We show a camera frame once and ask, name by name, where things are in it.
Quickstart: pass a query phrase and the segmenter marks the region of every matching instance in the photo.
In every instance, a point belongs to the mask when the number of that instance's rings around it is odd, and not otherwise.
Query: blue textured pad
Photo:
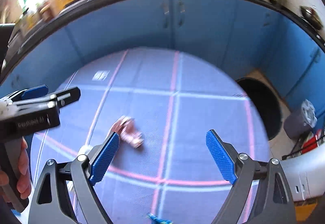
[[[119,144],[119,135],[113,133],[106,145],[102,148],[96,160],[91,165],[89,182],[92,186],[103,180],[107,168],[111,164],[111,161],[119,148]]]
[[[208,131],[205,137],[206,145],[216,162],[224,180],[229,181],[232,185],[236,182],[235,164],[226,150],[223,148],[217,137],[212,131]]]
[[[39,87],[28,89],[22,94],[22,100],[29,100],[32,98],[37,98],[45,96],[48,94],[48,87],[46,85],[41,85]]]

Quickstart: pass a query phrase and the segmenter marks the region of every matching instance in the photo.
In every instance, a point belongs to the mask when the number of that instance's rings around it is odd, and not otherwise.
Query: pink cloth
[[[121,140],[130,144],[133,148],[138,148],[143,142],[141,132],[135,128],[134,119],[130,117],[120,117],[111,127],[111,131],[116,132]]]

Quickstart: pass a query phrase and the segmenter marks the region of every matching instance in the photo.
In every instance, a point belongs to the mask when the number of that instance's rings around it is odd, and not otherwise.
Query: black countertop edge
[[[3,69],[0,78],[0,84],[7,78],[11,71],[21,62],[21,60],[40,42],[46,39],[55,31],[66,26],[70,22],[76,20],[83,15],[86,15],[94,10],[100,9],[104,6],[123,1],[123,0],[81,0],[77,3],[71,5],[70,7],[63,10],[56,18],[47,24],[44,24],[38,30],[36,30],[26,41],[22,44],[20,53],[17,53],[9,62],[7,62],[6,67]],[[300,26],[323,50],[325,53],[324,40],[319,36],[316,31],[302,18],[294,14],[285,7],[277,8],[272,4],[264,0],[246,0],[258,5],[272,9],[280,14],[288,17],[298,26]]]

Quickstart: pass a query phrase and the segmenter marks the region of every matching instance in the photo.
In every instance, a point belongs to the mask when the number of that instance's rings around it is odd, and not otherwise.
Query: cabinet handle
[[[161,7],[162,7],[162,10],[163,10],[164,16],[165,16],[163,27],[168,28],[168,25],[169,25],[169,7],[168,7],[168,4],[166,4],[166,2],[164,2],[161,5]]]
[[[184,24],[185,21],[185,5],[183,1],[178,1],[178,7],[179,7],[179,22],[178,25],[181,27]]]

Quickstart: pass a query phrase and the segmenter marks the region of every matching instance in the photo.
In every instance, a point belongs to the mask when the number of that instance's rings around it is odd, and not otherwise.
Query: silver screw
[[[239,159],[241,159],[241,160],[247,160],[248,159],[248,155],[247,154],[239,154]]]
[[[87,159],[87,156],[84,154],[80,154],[77,159],[79,162],[83,162],[85,159]]]
[[[48,161],[46,162],[46,164],[47,164],[48,166],[51,166],[52,164],[54,164],[54,160],[53,160],[53,159],[50,159],[50,160],[48,160]]]
[[[273,158],[273,159],[271,160],[271,162],[272,162],[273,164],[275,164],[275,165],[279,164],[279,160],[278,160],[278,159],[275,159],[275,158]]]

